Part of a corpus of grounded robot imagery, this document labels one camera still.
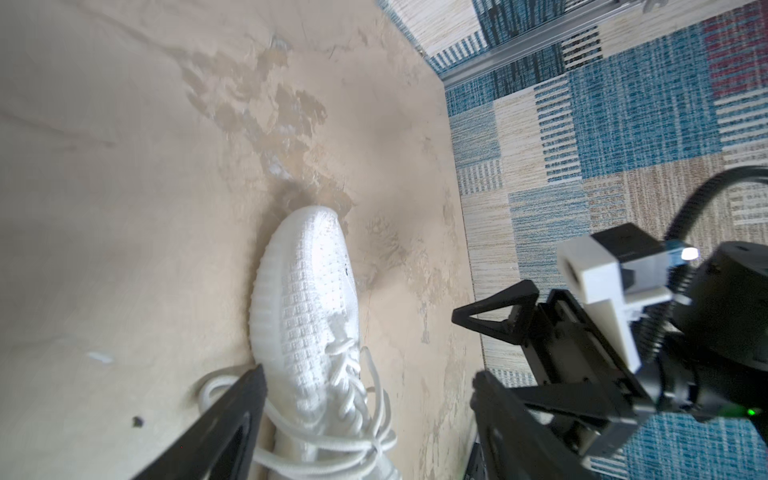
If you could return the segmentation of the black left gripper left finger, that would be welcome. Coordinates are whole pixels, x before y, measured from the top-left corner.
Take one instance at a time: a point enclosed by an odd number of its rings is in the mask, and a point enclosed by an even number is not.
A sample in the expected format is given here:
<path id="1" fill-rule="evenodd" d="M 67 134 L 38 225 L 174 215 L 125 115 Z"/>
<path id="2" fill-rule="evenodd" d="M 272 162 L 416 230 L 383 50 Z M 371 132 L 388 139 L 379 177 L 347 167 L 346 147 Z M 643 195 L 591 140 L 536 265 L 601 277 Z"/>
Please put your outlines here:
<path id="1" fill-rule="evenodd" d="M 249 476 L 267 382 L 261 366 L 246 371 L 137 479 L 246 479 Z"/>

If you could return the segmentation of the white shoelace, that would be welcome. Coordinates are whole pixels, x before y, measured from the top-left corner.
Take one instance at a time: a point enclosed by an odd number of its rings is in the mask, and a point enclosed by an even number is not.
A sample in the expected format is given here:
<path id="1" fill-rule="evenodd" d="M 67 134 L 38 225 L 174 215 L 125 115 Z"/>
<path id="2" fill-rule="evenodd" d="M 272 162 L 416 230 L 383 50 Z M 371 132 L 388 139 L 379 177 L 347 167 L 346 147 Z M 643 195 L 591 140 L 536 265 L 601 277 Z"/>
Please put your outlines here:
<path id="1" fill-rule="evenodd" d="M 253 461 L 273 479 L 399 479 L 388 453 L 397 442 L 389 396 L 367 348 L 348 335 L 264 362 L 264 414 L 274 446 Z"/>

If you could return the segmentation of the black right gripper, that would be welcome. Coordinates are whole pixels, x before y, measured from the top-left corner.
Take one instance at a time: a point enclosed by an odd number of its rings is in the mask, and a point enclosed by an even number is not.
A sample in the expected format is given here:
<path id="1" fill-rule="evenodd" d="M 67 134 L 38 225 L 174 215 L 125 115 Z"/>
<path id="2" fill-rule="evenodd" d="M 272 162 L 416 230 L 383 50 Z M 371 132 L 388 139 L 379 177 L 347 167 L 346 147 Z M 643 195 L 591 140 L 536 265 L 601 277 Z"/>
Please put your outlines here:
<path id="1" fill-rule="evenodd" d="M 580 457 L 611 457 L 655 412 L 646 390 L 563 290 L 540 302 L 530 280 L 453 310 L 454 325 L 521 346 L 537 381 L 522 395 Z"/>

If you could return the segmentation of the white sneaker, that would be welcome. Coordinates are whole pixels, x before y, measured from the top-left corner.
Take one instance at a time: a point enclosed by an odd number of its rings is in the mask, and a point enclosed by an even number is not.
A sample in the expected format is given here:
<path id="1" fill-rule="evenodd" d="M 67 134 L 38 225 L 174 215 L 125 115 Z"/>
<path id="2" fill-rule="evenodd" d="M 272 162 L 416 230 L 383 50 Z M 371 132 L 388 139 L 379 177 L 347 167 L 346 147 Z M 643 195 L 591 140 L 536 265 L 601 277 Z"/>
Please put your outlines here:
<path id="1" fill-rule="evenodd" d="M 284 367 L 293 355 L 343 335 L 364 347 L 344 234 L 333 210 L 304 207 L 282 221 L 261 258 L 250 305 L 251 350 L 258 365 Z"/>

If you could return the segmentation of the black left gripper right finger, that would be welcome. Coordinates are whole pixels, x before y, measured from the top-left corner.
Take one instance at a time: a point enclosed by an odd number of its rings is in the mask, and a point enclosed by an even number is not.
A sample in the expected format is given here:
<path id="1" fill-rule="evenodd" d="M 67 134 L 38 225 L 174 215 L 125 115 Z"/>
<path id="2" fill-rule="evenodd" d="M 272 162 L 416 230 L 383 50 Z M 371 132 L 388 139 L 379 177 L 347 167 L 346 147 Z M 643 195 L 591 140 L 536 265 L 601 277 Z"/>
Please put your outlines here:
<path id="1" fill-rule="evenodd" d="M 487 371 L 472 381 L 470 406 L 488 479 L 593 479 L 576 455 Z"/>

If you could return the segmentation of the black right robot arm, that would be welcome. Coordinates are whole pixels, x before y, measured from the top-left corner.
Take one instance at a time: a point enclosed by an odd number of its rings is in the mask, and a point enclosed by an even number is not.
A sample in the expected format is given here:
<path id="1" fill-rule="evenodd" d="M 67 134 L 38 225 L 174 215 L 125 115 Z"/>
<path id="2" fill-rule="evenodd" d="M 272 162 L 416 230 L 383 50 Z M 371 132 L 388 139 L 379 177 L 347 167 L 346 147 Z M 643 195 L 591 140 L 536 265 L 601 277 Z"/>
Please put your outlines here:
<path id="1" fill-rule="evenodd" d="M 767 432 L 767 249 L 696 249 L 626 224 L 558 249 L 562 289 L 521 281 L 457 308 L 458 326 L 522 348 L 531 387 L 474 381 L 484 453 L 531 465 L 615 453 L 658 413 L 751 422 Z"/>

